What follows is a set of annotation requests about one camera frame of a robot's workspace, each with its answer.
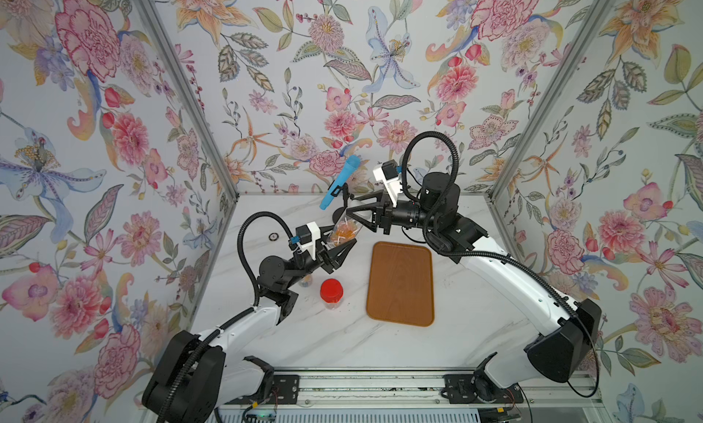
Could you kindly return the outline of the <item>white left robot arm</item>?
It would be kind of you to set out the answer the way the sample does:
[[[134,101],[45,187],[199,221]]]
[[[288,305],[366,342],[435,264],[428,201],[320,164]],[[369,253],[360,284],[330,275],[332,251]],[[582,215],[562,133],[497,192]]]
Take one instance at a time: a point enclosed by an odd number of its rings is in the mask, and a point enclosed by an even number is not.
[[[211,330],[177,333],[146,386],[143,406],[160,422],[205,422],[216,408],[234,400],[250,405],[269,400],[275,370],[249,355],[246,346],[289,316],[298,298],[294,285],[319,268],[329,274],[339,269],[355,244],[320,244],[315,256],[298,250],[289,260],[264,259],[256,280],[258,305]]]

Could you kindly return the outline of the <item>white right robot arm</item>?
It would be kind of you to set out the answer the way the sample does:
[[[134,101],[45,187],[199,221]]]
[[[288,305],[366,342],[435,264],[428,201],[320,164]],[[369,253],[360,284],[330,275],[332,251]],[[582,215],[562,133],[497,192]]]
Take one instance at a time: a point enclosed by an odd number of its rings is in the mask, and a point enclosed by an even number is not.
[[[461,190],[447,173],[427,174],[413,198],[400,177],[379,176],[384,188],[357,198],[347,216],[372,232],[395,226],[420,229],[428,247],[476,273],[509,300],[534,326],[516,348],[494,351],[473,373],[476,386],[507,389],[543,377],[567,384],[594,349],[602,310],[555,289],[516,261],[474,220],[459,212]]]

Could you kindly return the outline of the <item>small clear jar of candies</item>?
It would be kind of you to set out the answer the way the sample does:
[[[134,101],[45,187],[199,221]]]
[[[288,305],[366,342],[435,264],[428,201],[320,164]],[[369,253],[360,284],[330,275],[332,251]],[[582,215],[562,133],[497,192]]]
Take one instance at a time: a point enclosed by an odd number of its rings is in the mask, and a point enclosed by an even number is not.
[[[310,287],[312,285],[312,282],[313,282],[313,276],[307,275],[304,278],[302,278],[302,280],[300,280],[300,283],[298,283],[298,285],[300,285],[300,287]]]

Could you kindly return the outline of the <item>red lidded plastic jar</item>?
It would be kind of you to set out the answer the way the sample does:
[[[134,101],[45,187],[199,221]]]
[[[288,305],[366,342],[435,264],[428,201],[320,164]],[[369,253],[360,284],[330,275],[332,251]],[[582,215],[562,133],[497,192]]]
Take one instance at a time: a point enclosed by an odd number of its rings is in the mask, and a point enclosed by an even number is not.
[[[328,309],[336,309],[342,301],[344,289],[335,278],[328,278],[320,285],[320,298]]]

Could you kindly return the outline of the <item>black microphone stand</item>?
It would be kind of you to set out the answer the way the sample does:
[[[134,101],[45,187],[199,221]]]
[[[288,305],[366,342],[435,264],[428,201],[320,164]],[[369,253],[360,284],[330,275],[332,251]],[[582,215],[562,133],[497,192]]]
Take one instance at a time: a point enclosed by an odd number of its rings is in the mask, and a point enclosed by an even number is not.
[[[342,206],[340,207],[340,210],[343,212],[348,208],[349,201],[353,199],[353,194],[350,192],[349,185],[347,183],[344,183],[342,186],[336,186],[331,191],[330,195],[333,199],[342,199]]]

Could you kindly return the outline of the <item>blue microphone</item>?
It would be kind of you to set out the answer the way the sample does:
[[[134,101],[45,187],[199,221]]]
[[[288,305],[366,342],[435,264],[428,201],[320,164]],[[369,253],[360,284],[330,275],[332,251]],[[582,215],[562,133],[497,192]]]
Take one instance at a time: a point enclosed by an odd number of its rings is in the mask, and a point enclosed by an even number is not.
[[[361,166],[361,162],[362,161],[358,156],[352,155],[351,157],[348,157],[342,166],[341,172],[336,177],[335,181],[333,181],[333,184],[329,186],[325,197],[320,203],[320,208],[322,210],[326,210],[331,205],[333,200],[342,192],[342,189],[347,183],[349,177],[351,177],[351,175],[353,175]]]

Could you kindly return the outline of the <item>brown wooden tray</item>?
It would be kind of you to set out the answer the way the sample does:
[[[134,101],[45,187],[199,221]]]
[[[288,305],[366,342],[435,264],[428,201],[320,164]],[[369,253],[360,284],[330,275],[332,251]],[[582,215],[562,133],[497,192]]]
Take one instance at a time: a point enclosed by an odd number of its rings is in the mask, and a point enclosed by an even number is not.
[[[418,245],[376,243],[366,313],[379,322],[432,325],[435,320],[432,252]]]

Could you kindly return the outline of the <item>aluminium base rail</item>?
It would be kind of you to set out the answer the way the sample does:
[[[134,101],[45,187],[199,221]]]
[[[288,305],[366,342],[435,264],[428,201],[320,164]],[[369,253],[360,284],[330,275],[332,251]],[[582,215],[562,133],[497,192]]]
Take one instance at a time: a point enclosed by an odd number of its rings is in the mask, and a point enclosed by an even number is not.
[[[591,379],[569,385],[532,380],[483,401],[470,391],[470,372],[439,369],[281,369],[269,396],[256,403],[228,397],[197,422],[609,422]]]

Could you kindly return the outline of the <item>aluminium frame post right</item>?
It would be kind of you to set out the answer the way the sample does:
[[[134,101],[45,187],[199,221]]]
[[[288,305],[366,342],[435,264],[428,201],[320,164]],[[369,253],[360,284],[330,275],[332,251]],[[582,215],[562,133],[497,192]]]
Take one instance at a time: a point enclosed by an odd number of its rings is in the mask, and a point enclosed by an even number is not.
[[[554,76],[543,91],[543,98],[538,102],[535,112],[528,119],[525,131],[522,133],[511,156],[508,158],[499,179],[492,186],[492,190],[485,194],[488,203],[496,203],[507,192],[509,182],[514,177],[525,153],[530,148],[532,141],[545,122],[553,106],[563,93],[571,77],[577,72],[585,53],[591,42],[596,38],[598,30],[606,16],[610,13],[616,0],[594,0],[586,18],[582,21],[580,29],[572,40],[571,50],[556,69]]]

